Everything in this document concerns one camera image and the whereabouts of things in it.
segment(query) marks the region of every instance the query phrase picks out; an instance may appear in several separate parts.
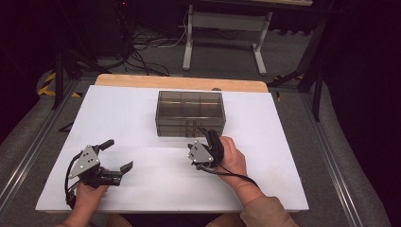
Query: wooden table edge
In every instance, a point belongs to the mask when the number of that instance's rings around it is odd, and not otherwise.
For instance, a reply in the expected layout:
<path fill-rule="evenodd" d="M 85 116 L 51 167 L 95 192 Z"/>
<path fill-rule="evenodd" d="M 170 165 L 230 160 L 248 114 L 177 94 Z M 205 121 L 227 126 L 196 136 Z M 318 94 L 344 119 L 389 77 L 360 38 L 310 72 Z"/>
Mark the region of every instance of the wooden table edge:
<path fill-rule="evenodd" d="M 221 91 L 255 93 L 269 92 L 268 86 L 263 81 L 237 79 L 173 78 L 118 74 L 101 74 L 97 77 L 95 85 L 188 90 L 220 89 Z"/>

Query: dark background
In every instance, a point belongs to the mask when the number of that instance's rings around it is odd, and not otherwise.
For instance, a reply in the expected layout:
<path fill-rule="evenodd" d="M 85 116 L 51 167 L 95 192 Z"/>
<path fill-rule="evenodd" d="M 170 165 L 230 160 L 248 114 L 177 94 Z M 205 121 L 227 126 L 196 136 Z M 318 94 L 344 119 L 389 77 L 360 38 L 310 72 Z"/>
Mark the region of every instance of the dark background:
<path fill-rule="evenodd" d="M 125 50 L 115 11 L 103 11 L 102 17 L 96 14 L 96 10 L 112 9 L 116 1 L 98 2 L 104 4 L 92 4 L 90 11 L 87 5 L 79 6 L 75 1 L 0 3 L 0 143 L 39 100 L 38 79 L 53 67 L 63 46 L 94 61 Z M 146 1 L 127 3 L 132 7 L 133 19 L 171 35 L 182 24 L 185 10 L 180 6 L 161 0 L 152 1 L 153 6 Z M 87 9 L 84 14 L 80 13 L 83 9 Z M 327 30 L 341 25 L 345 32 L 340 34 L 336 48 L 324 53 L 323 68 L 342 130 L 393 226 L 401 226 L 396 214 L 401 210 L 400 10 L 396 1 L 362 1 L 345 22 L 339 18 L 329 21 Z M 316 24 L 316 17 L 275 13 L 270 30 L 307 34 Z M 102 29 L 89 29 L 93 25 Z M 110 35 L 108 39 L 97 40 L 104 32 Z M 321 45 L 329 40 L 323 37 Z"/>

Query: human hand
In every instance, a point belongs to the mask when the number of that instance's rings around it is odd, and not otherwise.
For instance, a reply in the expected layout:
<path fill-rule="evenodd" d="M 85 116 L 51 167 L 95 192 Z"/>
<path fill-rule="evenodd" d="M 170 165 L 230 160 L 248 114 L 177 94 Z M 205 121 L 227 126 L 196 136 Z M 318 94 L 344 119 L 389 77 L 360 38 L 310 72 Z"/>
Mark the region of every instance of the human hand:
<path fill-rule="evenodd" d="M 245 155 L 236 148 L 234 140 L 227 136 L 221 136 L 220 141 L 221 141 L 221 144 L 224 146 L 224 158 L 223 158 L 220 166 L 218 167 L 217 171 L 218 172 L 227 172 L 224 169 L 224 168 L 226 168 L 227 170 L 229 170 L 235 174 L 248 176 Z M 240 178 L 233 177 L 233 176 L 223 176 L 223 175 L 218 175 L 218 176 L 224 182 L 226 182 L 228 185 L 230 185 L 234 190 L 237 187 L 243 185 L 244 183 L 248 183 L 246 181 L 243 181 Z"/>
<path fill-rule="evenodd" d="M 101 185 L 98 188 L 93 188 L 79 183 L 77 188 L 77 200 L 74 208 L 94 213 L 103 195 L 107 192 L 107 189 L 109 189 L 108 185 Z"/>
<path fill-rule="evenodd" d="M 224 158 L 217 171 L 227 172 L 225 170 L 227 169 L 234 174 L 248 176 L 245 155 L 236 148 L 234 140 L 230 137 L 221 136 L 220 141 L 224 146 Z M 265 197 L 265 194 L 250 181 L 245 181 L 236 176 L 218 176 L 234 189 L 244 206 L 250 201 L 260 197 Z"/>

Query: sleeve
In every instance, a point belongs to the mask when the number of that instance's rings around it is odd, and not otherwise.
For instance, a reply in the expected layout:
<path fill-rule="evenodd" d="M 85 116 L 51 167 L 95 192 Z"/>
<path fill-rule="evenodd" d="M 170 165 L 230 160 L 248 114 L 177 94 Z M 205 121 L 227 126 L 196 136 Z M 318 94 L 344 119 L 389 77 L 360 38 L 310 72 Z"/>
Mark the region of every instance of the sleeve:
<path fill-rule="evenodd" d="M 248 203 L 240 214 L 250 227 L 298 226 L 276 197 L 262 197 Z"/>

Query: white metal frame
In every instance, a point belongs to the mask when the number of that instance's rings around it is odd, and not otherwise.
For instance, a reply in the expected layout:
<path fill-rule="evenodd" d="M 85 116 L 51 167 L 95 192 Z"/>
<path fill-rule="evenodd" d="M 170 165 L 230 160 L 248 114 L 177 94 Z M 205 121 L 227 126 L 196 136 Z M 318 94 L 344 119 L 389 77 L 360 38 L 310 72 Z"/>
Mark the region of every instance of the white metal frame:
<path fill-rule="evenodd" d="M 257 44 L 253 44 L 253 53 L 259 74 L 265 76 L 266 67 L 263 62 L 260 49 L 265 41 L 266 33 L 269 28 L 272 13 L 268 12 L 266 16 L 244 16 L 233 14 L 220 14 L 209 12 L 194 11 L 192 5 L 188 9 L 188 27 L 186 34 L 186 47 L 183 56 L 183 70 L 187 71 L 191 67 L 192 56 L 192 30 L 193 27 L 208 27 L 220 29 L 235 29 L 246 31 L 259 31 L 259 40 Z"/>

